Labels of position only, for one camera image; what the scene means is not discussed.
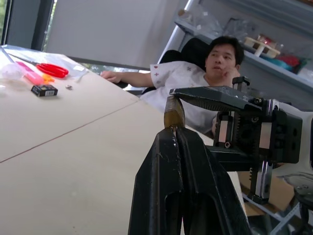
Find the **red scissors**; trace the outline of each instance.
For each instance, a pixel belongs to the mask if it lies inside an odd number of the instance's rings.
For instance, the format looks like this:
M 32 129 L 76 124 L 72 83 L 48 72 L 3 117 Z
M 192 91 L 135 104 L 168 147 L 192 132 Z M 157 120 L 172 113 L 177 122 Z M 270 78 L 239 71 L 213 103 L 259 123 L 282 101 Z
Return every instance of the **red scissors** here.
M 36 68 L 39 71 L 41 71 L 45 74 L 51 75 L 53 77 L 65 78 L 68 75 L 68 70 L 64 69 L 60 66 L 56 66 L 56 65 L 52 65 L 52 64 L 37 63 L 34 61 L 30 61 L 30 60 L 26 60 L 24 58 L 18 57 L 16 55 L 12 55 L 12 56 L 36 66 Z

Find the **window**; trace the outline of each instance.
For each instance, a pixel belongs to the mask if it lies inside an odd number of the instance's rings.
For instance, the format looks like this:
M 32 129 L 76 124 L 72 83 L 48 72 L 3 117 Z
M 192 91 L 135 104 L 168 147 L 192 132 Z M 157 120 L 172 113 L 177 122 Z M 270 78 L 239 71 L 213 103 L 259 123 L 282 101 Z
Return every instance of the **window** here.
M 106 66 L 106 65 L 92 65 L 92 64 L 84 64 L 87 69 L 91 70 L 96 74 L 101 74 L 103 71 L 114 71 L 114 72 L 138 72 L 139 70 L 121 68 L 121 67 L 113 67 L 113 66 Z
M 50 16 L 50 21 L 49 21 L 49 25 L 48 25 L 48 30 L 47 30 L 46 35 L 45 35 L 45 43 L 44 43 L 43 51 L 46 51 L 46 49 L 47 49 L 48 38 L 49 38 L 51 25 L 52 25 L 52 21 L 53 21 L 53 16 L 54 16 L 54 11 L 55 11 L 55 7 L 57 6 L 57 2 L 58 2 L 58 0 L 54 0 L 54 4 L 52 7 L 51 16 Z
M 2 33 L 4 29 L 5 11 L 6 11 L 6 0 L 0 0 L 0 39 L 2 38 Z

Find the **white shirt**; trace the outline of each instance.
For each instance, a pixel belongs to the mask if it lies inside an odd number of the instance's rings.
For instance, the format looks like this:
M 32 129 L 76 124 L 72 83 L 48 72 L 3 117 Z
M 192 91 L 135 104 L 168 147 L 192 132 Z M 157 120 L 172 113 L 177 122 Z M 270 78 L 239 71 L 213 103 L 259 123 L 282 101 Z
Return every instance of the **white shirt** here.
M 205 72 L 188 62 L 175 61 L 151 65 L 150 71 L 156 90 L 147 92 L 141 96 L 141 99 L 163 113 L 171 89 L 209 86 L 204 78 Z M 202 133 L 211 130 L 212 121 L 217 112 L 199 108 L 184 101 L 182 104 L 185 110 L 186 125 Z

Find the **pink object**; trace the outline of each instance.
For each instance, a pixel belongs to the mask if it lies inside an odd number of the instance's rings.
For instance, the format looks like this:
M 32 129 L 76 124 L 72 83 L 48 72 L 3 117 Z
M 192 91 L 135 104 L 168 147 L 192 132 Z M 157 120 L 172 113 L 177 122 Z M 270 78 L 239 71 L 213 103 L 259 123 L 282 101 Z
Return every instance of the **pink object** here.
M 44 83 L 44 79 L 37 73 L 35 73 L 33 70 L 31 70 L 26 64 L 23 62 L 16 62 L 18 65 L 20 65 L 24 71 L 25 71 L 25 77 L 31 81 L 34 85 L 42 85 Z

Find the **screw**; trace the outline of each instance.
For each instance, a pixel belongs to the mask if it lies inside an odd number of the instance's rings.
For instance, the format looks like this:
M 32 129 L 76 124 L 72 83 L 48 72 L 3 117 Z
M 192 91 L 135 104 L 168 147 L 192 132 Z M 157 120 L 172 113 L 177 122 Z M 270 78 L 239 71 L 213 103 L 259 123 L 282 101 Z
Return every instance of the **screw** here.
M 230 142 L 225 143 L 225 148 L 230 148 Z
M 262 102 L 262 100 L 260 98 L 257 98 L 257 99 L 254 100 L 255 104 L 260 104 L 261 102 Z
M 73 87 L 71 85 L 67 85 L 65 88 L 70 90 L 70 91 L 73 90 Z
M 283 128 L 282 128 L 282 126 L 277 126 L 276 131 L 277 131 L 277 133 L 283 133 Z
M 251 119 L 251 121 L 252 121 L 253 123 L 256 123 L 258 120 L 259 120 L 258 117 L 253 117 L 253 118 Z
M 275 148 L 282 148 L 282 147 L 283 147 L 283 143 L 281 141 L 275 142 Z

